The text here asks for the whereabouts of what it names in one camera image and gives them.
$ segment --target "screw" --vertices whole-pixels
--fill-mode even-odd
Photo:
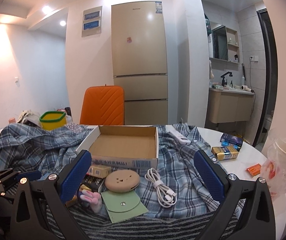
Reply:
[[[55,180],[56,178],[57,178],[57,175],[54,173],[49,175],[49,180]]]
[[[230,180],[236,180],[236,179],[237,179],[237,176],[236,176],[235,174],[231,173],[231,174],[228,175],[228,178],[229,178]]]
[[[24,184],[24,183],[26,183],[27,182],[27,178],[22,178],[21,180],[20,180],[20,183],[21,184]]]
[[[258,178],[258,181],[259,181],[260,183],[265,183],[265,182],[266,182],[266,179],[264,179],[263,177],[259,177],[259,178]]]

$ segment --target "bathroom vanity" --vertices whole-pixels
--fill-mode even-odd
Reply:
[[[254,95],[244,90],[209,88],[207,118],[212,123],[248,121],[254,104]]]

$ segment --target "open cardboard box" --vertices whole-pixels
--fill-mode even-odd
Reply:
[[[88,150],[92,163],[119,168],[157,169],[158,132],[146,126],[96,126],[76,149]]]

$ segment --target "barcode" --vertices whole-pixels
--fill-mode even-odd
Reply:
[[[150,161],[132,161],[133,168],[149,169]]]

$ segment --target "plastic bag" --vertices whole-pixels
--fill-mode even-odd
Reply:
[[[270,195],[275,198],[286,193],[286,138],[271,139],[260,176],[266,179]]]

